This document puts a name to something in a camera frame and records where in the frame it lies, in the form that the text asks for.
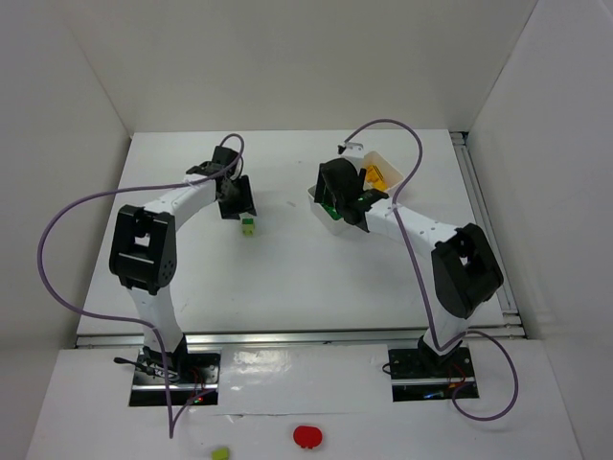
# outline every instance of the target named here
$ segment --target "white table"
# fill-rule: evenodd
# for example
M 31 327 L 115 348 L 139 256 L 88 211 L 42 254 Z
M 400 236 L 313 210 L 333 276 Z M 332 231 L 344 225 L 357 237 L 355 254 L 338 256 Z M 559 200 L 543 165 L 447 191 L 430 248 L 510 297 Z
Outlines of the white table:
M 464 225 L 474 221 L 454 149 L 445 130 L 420 130 L 424 158 L 401 202 L 427 216 Z M 211 158 L 225 132 L 137 133 L 121 187 L 171 183 Z M 244 172 L 258 210 L 256 236 L 221 220 L 217 205 L 191 219 L 177 236 L 178 269 L 171 292 L 179 325 L 188 333 L 424 328 L 415 274 L 403 246 L 352 228 L 334 237 L 310 213 L 307 188 L 318 165 L 336 156 L 350 131 L 248 131 Z M 371 129 L 355 141 L 376 150 L 403 173 L 417 157 L 402 130 Z M 237 147 L 233 140 L 229 147 Z M 108 269 L 115 216 L 126 203 L 141 205 L 159 192 L 119 195 L 114 202 L 85 308 L 135 316 L 125 289 Z M 437 305 L 430 263 L 421 260 Z M 475 325 L 498 326 L 494 296 Z M 138 334 L 129 323 L 83 317 L 79 334 Z
M 353 352 L 349 366 L 330 350 L 320 358 L 320 372 L 310 372 L 309 378 L 300 370 L 280 374 L 278 368 L 262 363 L 259 372 L 254 368 L 251 374 L 243 373 L 250 385 L 240 391 L 250 392 L 252 398 L 242 399 L 235 395 L 246 382 L 224 378 L 225 373 L 233 374 L 233 361 L 228 359 L 229 366 L 221 370 L 219 406 L 189 409 L 181 416 L 174 440 L 168 439 L 164 407 L 127 406 L 132 370 L 112 359 L 135 357 L 137 350 L 62 351 L 27 458 L 206 459 L 213 449 L 227 446 L 232 460 L 579 459 L 542 344 L 504 344 L 517 366 L 520 393 L 516 407 L 496 422 L 471 422 L 450 401 L 392 402 L 389 377 L 380 371 L 383 356 L 378 348 L 368 347 L 361 360 L 360 352 Z M 511 397 L 511 373 L 493 345 L 480 341 L 470 348 L 480 399 L 460 404 L 482 416 L 493 414 Z M 292 359 L 304 350 L 293 347 L 277 353 Z M 224 349 L 222 356 L 227 353 L 232 352 Z M 309 362 L 310 369 L 317 364 L 311 358 Z M 313 379 L 320 380 L 317 392 L 311 388 Z M 335 405 L 322 408 L 334 394 Z M 267 412 L 254 412 L 254 407 Z M 300 450 L 291 437 L 298 425 L 319 426 L 324 444 L 314 451 Z

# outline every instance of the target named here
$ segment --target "white wall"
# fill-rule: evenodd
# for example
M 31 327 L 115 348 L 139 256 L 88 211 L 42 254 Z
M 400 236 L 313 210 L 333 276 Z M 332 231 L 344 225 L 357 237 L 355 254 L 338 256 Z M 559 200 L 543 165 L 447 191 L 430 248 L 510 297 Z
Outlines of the white wall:
M 57 0 L 128 129 L 468 129 L 535 0 Z
M 40 232 L 67 202 L 117 184 L 127 134 L 61 16 L 44 0 L 0 2 L 0 446 L 26 454 L 57 349 L 76 318 L 36 274 Z M 52 235 L 47 266 L 82 303 L 110 203 Z
M 613 0 L 540 0 L 469 148 L 587 460 L 611 457 Z

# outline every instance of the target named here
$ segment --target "wire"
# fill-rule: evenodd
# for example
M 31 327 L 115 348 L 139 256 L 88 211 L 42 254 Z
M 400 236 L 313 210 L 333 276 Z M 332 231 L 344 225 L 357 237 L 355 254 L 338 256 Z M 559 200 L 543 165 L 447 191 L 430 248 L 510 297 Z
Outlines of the wire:
M 459 382 L 455 382 L 455 381 L 451 382 L 451 368 L 452 367 L 455 368 L 462 376 L 462 380 L 460 380 Z M 447 390 L 451 390 L 459 385 L 462 385 L 466 381 L 466 374 L 464 373 L 462 368 L 459 365 L 457 365 L 455 362 L 449 366 L 449 380 L 448 381 L 449 381 L 449 386 L 447 387 Z
M 193 374 L 193 390 L 192 390 L 192 394 L 190 396 L 194 396 L 195 395 L 195 390 L 198 389 L 198 374 L 195 372 L 195 370 L 192 368 L 190 369 L 190 372 Z
M 398 196 L 400 195 L 400 193 L 402 193 L 402 190 L 404 189 L 406 184 L 409 183 L 409 181 L 413 178 L 415 173 L 418 171 L 418 169 L 420 168 L 420 165 L 421 165 L 421 160 L 423 159 L 423 143 L 421 142 L 421 139 L 418 136 L 418 134 L 410 126 L 404 124 L 403 122 L 399 122 L 398 120 L 393 120 L 393 119 L 390 119 L 390 118 L 380 118 L 380 119 L 377 119 L 377 120 L 372 120 L 371 122 L 368 122 L 368 123 L 362 125 L 361 127 L 359 127 L 358 129 L 356 129 L 352 134 L 349 135 L 349 137 L 347 139 L 345 139 L 345 142 L 346 143 L 350 142 L 351 139 L 353 139 L 357 134 L 362 132 L 367 127 L 371 127 L 372 125 L 378 125 L 378 124 L 381 124 L 381 123 L 389 123 L 389 124 L 392 124 L 392 125 L 396 125 L 397 127 L 402 127 L 404 129 L 406 129 L 407 131 L 409 131 L 409 133 L 411 133 L 411 135 L 415 138 L 415 141 L 418 144 L 418 159 L 417 159 L 417 161 L 415 163 L 415 166 L 413 167 L 413 170 L 411 172 L 409 172 L 409 174 L 406 176 L 406 178 L 400 183 L 400 185 L 396 189 L 396 192 L 392 196 L 392 203 L 394 205 L 396 205 L 397 204 L 397 200 L 398 200 Z M 452 344 L 454 344 L 458 340 L 461 340 L 462 338 L 464 338 L 466 335 L 468 335 L 468 334 L 477 334 L 477 335 L 480 335 L 480 336 L 485 337 L 488 340 L 492 341 L 494 343 L 494 345 L 496 345 L 502 351 L 503 355 L 507 359 L 507 362 L 509 363 L 509 366 L 511 368 L 511 372 L 513 374 L 513 384 L 514 384 L 513 397 L 511 398 L 511 402 L 509 402 L 509 405 L 505 409 L 503 409 L 501 412 L 499 412 L 498 414 L 492 415 L 490 417 L 477 417 L 477 416 L 471 415 L 471 414 L 465 412 L 463 409 L 461 409 L 461 407 L 458 406 L 458 403 L 456 402 L 456 395 L 458 394 L 459 390 L 461 390 L 462 388 L 464 388 L 466 386 L 466 384 L 464 384 L 462 386 L 459 386 L 458 388 L 455 389 L 455 391 L 453 392 L 453 394 L 451 396 L 451 401 L 453 401 L 453 404 L 455 405 L 455 407 L 458 409 L 458 411 L 462 415 L 464 415 L 465 417 L 468 417 L 471 420 L 476 420 L 478 422 L 490 422 L 490 421 L 493 421 L 493 420 L 500 419 L 501 417 L 504 417 L 515 406 L 515 403 L 517 402 L 517 397 L 518 397 L 518 394 L 519 394 L 519 378 L 517 377 L 517 371 L 515 369 L 515 365 L 513 364 L 511 356 L 509 356 L 509 353 L 507 353 L 507 350 L 505 350 L 505 348 L 502 346 L 502 344 L 498 340 L 496 340 L 491 335 L 488 335 L 486 333 L 482 333 L 481 331 L 469 330 L 469 331 L 457 334 L 456 336 L 454 336 L 451 339 L 449 339 L 443 345 L 441 345 L 439 343 L 439 338 L 437 337 L 437 331 L 436 331 L 436 329 L 434 327 L 434 315 L 432 313 L 432 307 L 430 306 L 430 300 L 428 299 L 428 293 L 427 293 L 427 291 L 425 289 L 425 283 L 423 281 L 423 276 L 421 275 L 420 266 L 418 264 L 418 260 L 417 260 L 417 257 L 415 255 L 415 250 L 413 249 L 413 244 L 411 243 L 411 240 L 409 239 L 409 236 L 408 236 L 408 234 L 406 232 L 406 229 L 404 228 L 404 222 L 402 221 L 402 217 L 400 216 L 400 213 L 397 210 L 397 206 L 393 206 L 393 212 L 394 212 L 394 216 L 396 217 L 396 221 L 398 223 L 398 226 L 400 227 L 400 234 L 402 235 L 402 239 L 404 240 L 404 244 L 406 245 L 406 248 L 409 251 L 409 257 L 411 258 L 411 264 L 413 265 L 413 268 L 415 270 L 415 275 L 416 275 L 416 277 L 418 279 L 418 286 L 420 287 L 421 298 L 423 299 L 423 305 L 425 307 L 425 313 L 426 313 L 426 316 L 428 318 L 428 327 L 430 328 L 430 333 L 432 334 L 432 341 L 434 342 L 435 348 L 438 351 L 442 352 L 442 351 L 446 350 L 447 348 L 449 348 Z
M 42 281 L 42 284 L 47 289 L 47 291 L 51 294 L 51 296 L 54 299 L 56 299 L 56 301 L 58 303 L 60 303 L 63 307 L 65 307 L 66 309 L 68 309 L 68 310 L 70 310 L 70 311 L 72 311 L 72 312 L 74 312 L 76 314 L 83 315 L 83 316 L 88 316 L 90 318 L 104 319 L 104 320 L 107 320 L 107 321 L 121 321 L 121 322 L 125 322 L 125 323 L 135 323 L 135 324 L 140 324 L 142 326 L 145 326 L 145 327 L 151 329 L 151 331 L 155 335 L 155 338 L 157 339 L 158 343 L 160 344 L 160 350 L 161 350 L 161 355 L 162 355 L 162 368 L 164 369 L 164 392 L 165 392 L 165 396 L 166 396 L 166 406 L 167 406 L 167 409 L 168 409 L 168 416 L 169 416 L 169 436 L 170 436 L 171 439 L 174 436 L 174 427 L 176 426 L 176 422 L 179 419 L 179 416 L 185 410 L 185 408 L 187 406 L 189 406 L 193 401 L 195 401 L 196 398 L 200 398 L 200 397 L 206 395 L 207 393 L 210 393 L 213 390 L 208 390 L 208 391 L 200 392 L 197 395 L 195 395 L 193 398 L 189 398 L 187 400 L 187 402 L 178 410 L 176 415 L 174 415 L 173 411 L 172 411 L 172 401 L 171 401 L 171 398 L 170 398 L 169 363 L 168 363 L 168 358 L 166 356 L 166 348 L 164 347 L 164 340 L 162 339 L 162 335 L 160 335 L 160 332 L 156 329 L 156 327 L 153 324 L 151 324 L 151 323 L 149 323 L 147 321 L 144 321 L 142 319 L 139 319 L 139 318 L 129 318 L 129 317 L 124 317 L 124 316 L 115 316 L 115 315 L 110 315 L 110 314 L 94 313 L 92 311 L 86 311 L 86 310 L 80 309 L 78 307 L 75 307 L 70 302 L 65 300 L 61 295 L 59 295 L 59 293 L 51 285 L 51 282 L 49 281 L 49 278 L 47 277 L 47 273 L 45 272 L 45 265 L 44 265 L 44 260 L 43 260 L 45 243 L 47 242 L 47 238 L 49 237 L 49 234 L 51 233 L 51 230 L 54 228 L 54 226 L 57 224 L 57 222 L 66 213 L 68 213 L 73 208 L 76 208 L 80 204 L 86 203 L 87 201 L 91 201 L 92 199 L 102 198 L 104 196 L 116 196 L 116 195 L 119 195 L 119 194 L 126 194 L 126 193 L 129 193 L 129 192 L 145 192 L 145 191 L 152 191 L 152 190 L 167 190 L 167 189 L 180 189 L 180 188 L 184 188 L 184 187 L 192 187 L 194 185 L 200 185 L 200 184 L 203 184 L 205 182 L 208 182 L 209 180 L 213 180 L 213 179 L 215 179 L 217 177 L 223 176 L 228 171 L 230 171 L 232 168 L 234 168 L 234 166 L 237 164 L 239 159 L 242 158 L 242 154 L 243 154 L 244 148 L 245 148 L 244 139 L 239 134 L 236 134 L 236 133 L 228 134 L 226 137 L 224 137 L 221 140 L 220 145 L 223 146 L 223 144 L 225 144 L 229 139 L 232 139 L 232 138 L 236 138 L 236 139 L 238 139 L 240 141 L 240 150 L 238 151 L 238 156 L 226 168 L 224 168 L 221 171 L 218 171 L 218 172 L 216 172 L 214 174 L 208 175 L 208 176 L 206 176 L 206 177 L 204 177 L 202 179 L 195 180 L 194 182 L 179 182 L 179 183 L 167 184 L 167 185 L 146 185 L 146 186 L 139 186 L 139 187 L 126 187 L 126 188 L 123 188 L 123 189 L 109 190 L 109 191 L 106 191 L 106 192 L 98 192 L 97 194 L 92 194 L 92 195 L 84 196 L 83 198 L 80 198 L 80 199 L 78 199 L 76 201 L 73 201 L 72 203 L 66 205 L 63 209 L 61 209 L 49 221 L 49 223 L 47 224 L 47 226 L 45 227 L 45 229 L 42 232 L 42 235 L 40 237 L 40 241 L 38 242 L 38 248 L 36 249 L 36 265 L 38 267 L 38 275 L 40 276 L 40 280 Z
M 233 136 L 233 134 L 228 134 L 226 137 L 224 137 L 223 139 L 221 139 L 221 142 L 219 143 L 220 147 L 223 147 L 223 145 L 229 140 L 231 139 Z M 235 174 L 232 179 L 238 179 L 240 177 L 240 175 L 242 174 L 242 169 L 245 166 L 245 160 L 241 157 L 240 158 L 240 170 L 238 171 L 238 174 Z

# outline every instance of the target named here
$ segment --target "white container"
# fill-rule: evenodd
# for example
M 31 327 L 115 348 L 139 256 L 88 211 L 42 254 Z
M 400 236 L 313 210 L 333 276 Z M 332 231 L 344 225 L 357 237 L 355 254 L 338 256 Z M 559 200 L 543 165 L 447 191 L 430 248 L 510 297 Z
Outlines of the white container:
M 391 196 L 395 191 L 400 182 L 404 180 L 404 175 L 397 170 L 392 164 L 387 161 L 382 155 L 380 155 L 376 151 L 370 151 L 363 157 L 355 156 L 355 149 L 351 152 L 351 155 L 342 156 L 347 158 L 349 161 L 353 163 L 357 170 L 361 168 L 366 169 L 368 166 L 374 165 L 376 166 L 381 175 L 383 176 L 383 180 L 388 188 L 385 190 L 385 193 Z M 307 190 L 308 194 L 308 203 L 310 204 L 311 212 L 317 217 L 324 226 L 332 233 L 332 235 L 338 235 L 348 228 L 351 227 L 344 220 L 334 220 L 319 203 L 315 202 L 315 188 L 313 185 Z M 368 182 L 364 182 L 364 190 L 371 189 L 371 185 Z

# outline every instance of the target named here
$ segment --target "green block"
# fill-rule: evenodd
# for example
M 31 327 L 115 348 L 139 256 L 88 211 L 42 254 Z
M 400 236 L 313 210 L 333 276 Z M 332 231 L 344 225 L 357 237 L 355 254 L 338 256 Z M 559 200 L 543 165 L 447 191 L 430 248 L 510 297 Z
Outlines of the green block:
M 242 234 L 246 237 L 252 237 L 256 231 L 256 223 L 252 218 L 244 218 L 241 222 Z
M 340 220 L 342 219 L 341 215 L 338 214 L 336 212 L 336 210 L 334 209 L 333 206 L 328 206 L 327 204 L 321 203 L 322 208 L 324 208 L 326 210 L 326 212 L 329 214 L 329 216 L 333 219 L 333 220 Z
M 228 448 L 218 448 L 211 453 L 211 460 L 229 460 L 230 450 Z

